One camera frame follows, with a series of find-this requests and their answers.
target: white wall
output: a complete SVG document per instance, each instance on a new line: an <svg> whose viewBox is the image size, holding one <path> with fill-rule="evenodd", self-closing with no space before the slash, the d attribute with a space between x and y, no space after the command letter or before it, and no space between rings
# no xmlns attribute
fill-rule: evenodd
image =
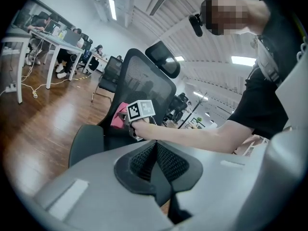
<svg viewBox="0 0 308 231"><path fill-rule="evenodd" d="M93 40L93 47L101 44L103 52L124 57L131 48L144 52L147 45L116 23L103 23L94 7L93 0L39 0L53 9L68 22L81 28Z"/></svg>
<svg viewBox="0 0 308 231"><path fill-rule="evenodd" d="M101 44L103 46L103 53L114 57L121 55L124 58L127 51L132 48L136 48L142 53L148 48L141 39L113 22L106 24L96 20L83 29L83 31L93 40L93 47Z"/></svg>
<svg viewBox="0 0 308 231"><path fill-rule="evenodd" d="M98 16L92 0L39 0L81 29Z"/></svg>

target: wooden floor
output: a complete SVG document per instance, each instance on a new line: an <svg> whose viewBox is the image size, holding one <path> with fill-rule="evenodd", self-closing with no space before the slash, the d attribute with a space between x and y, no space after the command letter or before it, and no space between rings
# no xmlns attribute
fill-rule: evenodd
<svg viewBox="0 0 308 231"><path fill-rule="evenodd" d="M46 83L49 62L34 66L24 82L34 89ZM16 80L18 54L1 57L0 91ZM29 66L23 68L27 75ZM85 77L78 70L74 77ZM17 103L16 92L0 97L0 143L2 164L12 185L33 196L46 182L67 169L68 156L75 134L82 124L97 124L108 112L107 98L96 96L91 103L100 74L95 72L87 79L65 81L42 86L35 99L29 87L22 86L23 102ZM55 73L52 83L58 83ZM99 92L110 95L104 90Z"/></svg>

